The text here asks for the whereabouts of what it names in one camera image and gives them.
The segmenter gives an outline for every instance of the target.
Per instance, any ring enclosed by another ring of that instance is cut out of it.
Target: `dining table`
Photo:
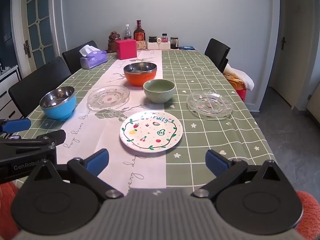
[[[157,65],[156,79],[173,81],[173,97],[164,104],[146,99],[143,89],[130,85],[123,67],[134,62],[153,62]],[[127,103],[117,109],[93,111],[87,105],[88,96],[101,87],[122,85],[130,90]],[[116,53],[108,61],[90,70],[79,69],[63,86],[76,90],[76,108],[68,120],[47,117],[38,106],[28,118],[29,130],[18,133],[22,138],[63,129],[66,140],[57,146],[58,164],[73,157],[86,158],[100,148],[109,153],[109,164],[99,178],[124,194],[131,187],[179,187],[186,192],[205,185],[215,178],[205,164],[209,149],[225,158],[239,158],[251,165],[262,165],[274,155],[248,108],[234,88],[212,61],[197,50],[143,50],[137,58],[119,60]],[[227,98],[233,111],[226,117],[208,117],[190,110],[187,97],[194,91],[212,90]],[[165,111],[180,120],[181,140],[160,153],[139,153],[119,139],[121,124],[130,115],[145,111]],[[25,178],[16,181],[21,187]]]

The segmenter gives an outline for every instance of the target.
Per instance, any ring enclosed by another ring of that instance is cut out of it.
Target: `drawer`
[[[22,114],[17,109],[16,105],[13,101],[10,101],[1,111],[0,111],[0,119],[19,119]]]
[[[9,77],[5,78],[0,82],[0,109],[8,103],[11,98],[9,96],[8,90],[11,86],[19,81],[17,73],[14,72]]]

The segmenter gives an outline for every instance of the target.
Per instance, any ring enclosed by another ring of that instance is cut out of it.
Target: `tissue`
[[[94,68],[108,60],[108,54],[105,50],[100,50],[90,45],[85,45],[79,52],[83,56],[80,58],[80,63],[84,69]]]

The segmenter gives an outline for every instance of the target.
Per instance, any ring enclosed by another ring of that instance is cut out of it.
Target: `fruity plate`
[[[143,111],[128,117],[120,138],[131,149],[143,153],[162,152],[175,146],[183,133],[181,122],[163,111]]]

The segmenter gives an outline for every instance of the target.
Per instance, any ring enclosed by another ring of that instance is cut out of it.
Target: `door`
[[[25,54],[35,71],[55,58],[49,18],[49,0],[21,0]]]
[[[292,106],[307,70],[314,29],[314,0],[281,0],[282,30],[272,87]]]

